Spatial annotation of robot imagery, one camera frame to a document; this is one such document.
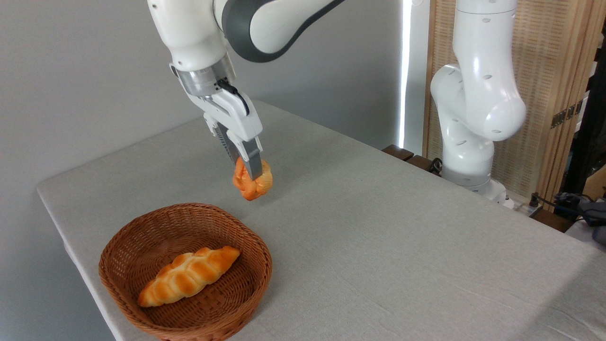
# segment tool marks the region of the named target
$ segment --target basket rim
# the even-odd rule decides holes
[[[118,238],[121,238],[124,235],[128,235],[128,233],[133,229],[134,225],[136,225],[136,223],[139,220],[142,220],[152,214],[158,214],[158,213],[161,213],[164,211],[170,211],[175,208],[186,208],[186,207],[199,208],[199,209],[211,209],[217,213],[224,215],[226,218],[231,220],[237,227],[241,228],[252,240],[254,240],[254,242],[256,242],[259,245],[259,247],[263,253],[263,256],[264,256],[265,264],[267,266],[266,266],[266,270],[262,273],[262,276],[259,279],[258,284],[255,286],[255,290],[253,291],[253,294],[244,303],[239,305],[236,309],[224,314],[221,317],[221,319],[218,320],[217,323],[213,323],[211,325],[191,326],[191,327],[186,327],[186,328],[166,327],[166,326],[157,325],[149,319],[146,320],[146,319],[141,319],[138,317],[141,315],[141,313],[137,314],[133,311],[133,309],[131,309],[131,304],[128,304],[124,300],[125,295],[123,295],[120,291],[118,291],[118,289],[117,289],[118,285],[116,285],[116,283],[108,275],[109,268],[108,268],[107,262],[109,260],[108,256],[111,255],[112,252],[115,251],[116,247],[118,246],[117,243],[112,243],[112,241],[116,240]],[[101,253],[101,259],[99,260],[99,276],[101,278],[101,282],[103,283],[105,288],[110,292],[110,296],[113,298],[116,305],[118,305],[118,308],[122,311],[123,315],[125,315],[126,318],[132,324],[134,324],[138,328],[140,328],[150,334],[157,335],[160,333],[179,333],[180,337],[187,337],[188,334],[191,334],[190,336],[192,336],[192,337],[199,336],[200,329],[204,329],[208,333],[216,333],[218,331],[225,329],[226,327],[228,327],[231,324],[228,322],[229,320],[232,320],[232,319],[230,319],[230,317],[239,317],[240,318],[240,317],[244,316],[247,311],[256,310],[256,306],[258,306],[263,295],[265,294],[265,291],[267,290],[267,286],[269,285],[269,281],[271,279],[271,272],[272,272],[271,255],[269,253],[267,245],[265,244],[265,242],[263,242],[261,237],[259,235],[257,235],[256,233],[254,233],[245,224],[243,224],[236,217],[232,216],[225,210],[223,210],[215,205],[212,205],[212,204],[203,204],[203,203],[173,204],[173,205],[169,205],[169,206],[166,206],[163,208],[155,209],[153,211],[150,211],[146,214],[143,214],[141,216],[134,218],[132,221],[130,221],[128,224],[126,224],[124,227],[122,227],[118,231],[118,233],[116,233],[112,237],[112,239],[107,243],[103,252]],[[139,306],[136,306],[135,308],[139,311],[142,311],[142,308]]]

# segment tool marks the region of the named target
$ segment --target light strip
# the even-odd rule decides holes
[[[404,148],[404,121],[406,112],[406,83],[410,58],[410,15],[411,0],[402,0],[402,69],[400,75],[400,116],[398,130],[398,147]]]

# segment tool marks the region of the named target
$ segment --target croissant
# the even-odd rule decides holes
[[[233,184],[248,201],[257,199],[261,195],[267,193],[273,184],[271,168],[267,161],[261,160],[261,167],[263,168],[263,174],[253,181],[246,171],[242,158],[238,158],[236,162],[236,170],[233,174]]]
[[[239,255],[240,251],[231,246],[218,250],[201,248],[196,253],[178,255],[158,272],[154,280],[147,283],[137,304],[143,307],[160,306],[194,296],[227,272]]]

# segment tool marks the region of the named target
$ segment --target woven basket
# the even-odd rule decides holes
[[[199,294],[141,308],[139,293],[158,271],[183,253],[225,245],[241,251],[231,268]],[[101,254],[99,275],[126,318],[170,341],[225,340],[250,321],[271,277],[265,243],[227,212],[206,204],[176,204],[124,226]]]

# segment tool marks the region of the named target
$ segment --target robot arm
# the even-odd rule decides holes
[[[211,133],[252,179],[262,174],[263,127],[250,98],[231,83],[229,42],[243,58],[268,62],[343,0],[148,0],[170,67],[200,109]]]
[[[517,0],[458,0],[453,49],[459,64],[431,81],[442,131],[442,177],[504,203],[505,187],[490,178],[494,143],[523,125],[511,60]]]

